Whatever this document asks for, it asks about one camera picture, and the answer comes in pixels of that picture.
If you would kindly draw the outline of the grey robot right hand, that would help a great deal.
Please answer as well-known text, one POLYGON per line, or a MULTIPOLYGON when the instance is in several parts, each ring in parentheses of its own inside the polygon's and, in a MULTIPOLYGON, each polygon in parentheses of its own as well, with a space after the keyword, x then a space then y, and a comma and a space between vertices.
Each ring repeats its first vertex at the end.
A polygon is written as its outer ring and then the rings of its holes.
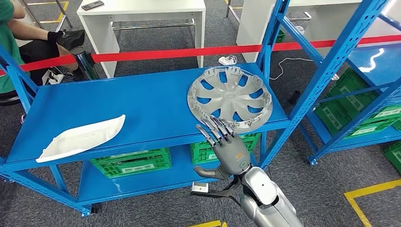
POLYGON ((223 118, 211 115, 202 122, 213 134, 213 137, 201 125, 196 124, 196 128, 213 148, 220 165, 214 169, 195 166, 194 171, 201 177, 219 180, 226 180, 232 175, 240 175, 245 172, 251 166, 251 160, 242 138, 223 118))

